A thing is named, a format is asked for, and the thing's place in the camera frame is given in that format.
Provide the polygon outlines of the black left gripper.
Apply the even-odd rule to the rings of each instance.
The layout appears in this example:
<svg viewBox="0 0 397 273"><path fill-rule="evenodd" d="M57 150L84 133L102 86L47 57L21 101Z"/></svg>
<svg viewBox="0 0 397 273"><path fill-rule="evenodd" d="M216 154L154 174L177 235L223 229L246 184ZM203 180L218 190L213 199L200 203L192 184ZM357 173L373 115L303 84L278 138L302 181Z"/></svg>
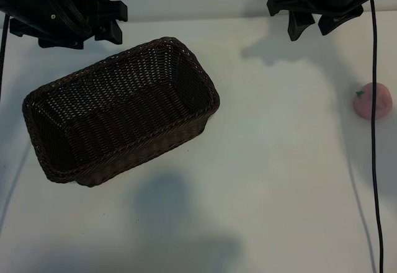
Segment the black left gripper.
<svg viewBox="0 0 397 273"><path fill-rule="evenodd" d="M41 48L82 50L84 41L123 43L118 22L128 20L128 8L111 0L1 0L11 17L10 32L38 38Z"/></svg>

